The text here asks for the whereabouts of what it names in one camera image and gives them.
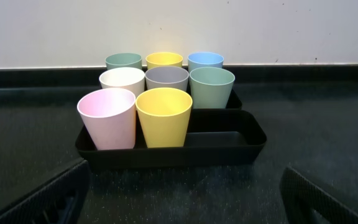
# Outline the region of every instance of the yellow cup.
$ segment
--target yellow cup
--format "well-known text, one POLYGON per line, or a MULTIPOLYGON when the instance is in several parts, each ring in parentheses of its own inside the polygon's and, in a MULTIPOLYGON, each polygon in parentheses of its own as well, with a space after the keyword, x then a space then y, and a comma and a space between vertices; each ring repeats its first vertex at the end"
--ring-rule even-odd
POLYGON ((154 88, 140 94, 136 108, 147 147, 182 147, 193 100, 176 88, 154 88))
POLYGON ((161 66, 181 67, 183 57, 180 54, 171 52, 158 52, 146 57, 147 69, 161 66))

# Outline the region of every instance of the cup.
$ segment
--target cup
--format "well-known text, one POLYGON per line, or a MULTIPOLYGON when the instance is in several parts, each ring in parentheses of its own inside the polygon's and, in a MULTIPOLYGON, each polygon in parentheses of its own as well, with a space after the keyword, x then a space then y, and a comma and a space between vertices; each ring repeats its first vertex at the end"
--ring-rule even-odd
POLYGON ((107 88, 78 102, 77 110, 98 150, 135 146, 135 99, 129 90, 107 88))
POLYGON ((144 92, 145 73, 138 68, 114 68, 103 72, 99 81, 102 88, 124 88, 139 96, 144 92))
POLYGON ((193 100, 185 91, 154 88, 136 99, 147 147, 182 147, 193 100))
POLYGON ((234 80, 233 73, 222 68, 202 67, 191 71, 193 108, 226 108, 234 80))
POLYGON ((147 69, 160 66, 176 66, 181 67, 183 57, 180 54, 171 52, 158 52, 150 54, 146 57, 147 69))
POLYGON ((212 52, 196 52, 188 56, 189 72, 201 67, 222 68, 223 56, 212 52))
POLYGON ((107 70, 121 67, 142 69, 142 56, 133 53, 119 53, 106 57, 107 70))
POLYGON ((189 73, 184 68, 162 66, 146 71, 147 89, 169 87, 186 91, 189 73))

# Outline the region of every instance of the black countertop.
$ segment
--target black countertop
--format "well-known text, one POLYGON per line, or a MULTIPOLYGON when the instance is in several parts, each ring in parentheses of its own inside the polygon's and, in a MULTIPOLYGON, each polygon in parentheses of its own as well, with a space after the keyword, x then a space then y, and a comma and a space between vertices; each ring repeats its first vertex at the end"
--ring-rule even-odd
MULTIPOLYGON (((97 88, 0 90, 0 193, 79 156, 76 103, 97 88)), ((234 89, 268 137, 254 164, 92 174, 78 223, 286 223, 289 164, 358 198, 358 83, 234 89)))

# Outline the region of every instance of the green cup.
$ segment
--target green cup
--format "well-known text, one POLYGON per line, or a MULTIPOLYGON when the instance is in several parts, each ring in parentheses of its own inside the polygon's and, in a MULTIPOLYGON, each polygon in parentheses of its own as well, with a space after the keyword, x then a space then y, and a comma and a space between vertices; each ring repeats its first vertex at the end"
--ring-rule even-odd
POLYGON ((233 73, 214 67, 196 68, 190 72, 193 108, 226 108, 234 80, 233 73))
POLYGON ((106 57, 107 70, 121 67, 142 69, 142 56, 133 53, 119 53, 106 57))

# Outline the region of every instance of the white wall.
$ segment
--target white wall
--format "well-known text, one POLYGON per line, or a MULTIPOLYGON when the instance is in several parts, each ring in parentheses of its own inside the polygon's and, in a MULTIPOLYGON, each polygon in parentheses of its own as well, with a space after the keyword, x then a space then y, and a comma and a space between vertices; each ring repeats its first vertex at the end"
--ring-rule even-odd
POLYGON ((358 0, 0 0, 0 68, 199 50, 225 64, 358 63, 358 0))

